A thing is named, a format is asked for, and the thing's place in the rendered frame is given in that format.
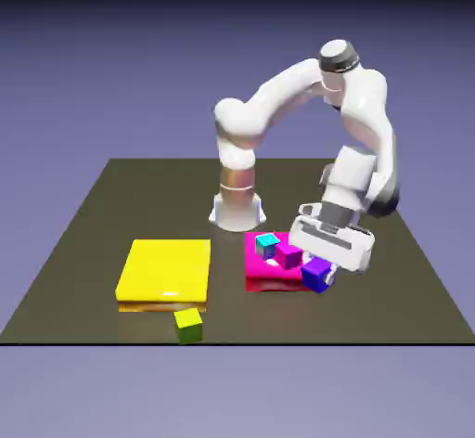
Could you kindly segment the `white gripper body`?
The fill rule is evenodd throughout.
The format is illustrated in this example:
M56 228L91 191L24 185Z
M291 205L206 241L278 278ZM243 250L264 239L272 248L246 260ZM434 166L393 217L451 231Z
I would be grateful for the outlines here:
M336 228L299 215L290 228L289 243L339 268L360 273L369 265L374 235L358 225Z

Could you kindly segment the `small purple cube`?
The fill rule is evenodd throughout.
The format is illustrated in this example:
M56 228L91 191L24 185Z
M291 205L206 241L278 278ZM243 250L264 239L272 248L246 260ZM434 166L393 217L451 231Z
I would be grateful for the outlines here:
M331 263L314 257L301 267L302 284L305 288L321 293L328 288L327 275L331 272Z

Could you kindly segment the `small magenta cube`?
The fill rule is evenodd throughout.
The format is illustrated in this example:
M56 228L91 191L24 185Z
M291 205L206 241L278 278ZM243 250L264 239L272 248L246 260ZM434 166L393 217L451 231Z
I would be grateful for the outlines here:
M278 243L275 246L275 261L285 270L298 267L302 263L302 250L287 243Z

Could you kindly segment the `small cyan cube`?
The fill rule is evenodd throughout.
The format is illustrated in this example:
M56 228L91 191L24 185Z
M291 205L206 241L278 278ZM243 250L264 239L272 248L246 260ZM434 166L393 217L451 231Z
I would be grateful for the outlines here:
M259 234L255 237L255 251L264 260L275 256L280 239L274 233Z

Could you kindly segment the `small yellow-green cube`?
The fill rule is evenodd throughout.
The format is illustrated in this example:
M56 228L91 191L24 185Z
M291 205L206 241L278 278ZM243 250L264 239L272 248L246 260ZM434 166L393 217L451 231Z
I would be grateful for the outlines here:
M198 308L188 308L173 313L177 339L181 344L202 341L202 319Z

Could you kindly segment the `large pink box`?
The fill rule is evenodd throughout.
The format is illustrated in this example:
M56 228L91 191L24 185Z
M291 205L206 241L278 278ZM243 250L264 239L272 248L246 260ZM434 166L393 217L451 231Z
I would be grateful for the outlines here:
M280 243L287 243L288 232L273 232ZM262 259L255 251L255 237L264 232L245 234L245 283L247 292L261 291L306 291L302 284L300 266L285 270L278 265L274 257Z

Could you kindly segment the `large yellow box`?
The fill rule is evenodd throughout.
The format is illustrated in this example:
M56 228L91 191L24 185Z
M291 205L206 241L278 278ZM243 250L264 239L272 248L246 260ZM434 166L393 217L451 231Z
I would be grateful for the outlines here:
M121 312L207 310L208 239L136 239L115 296Z

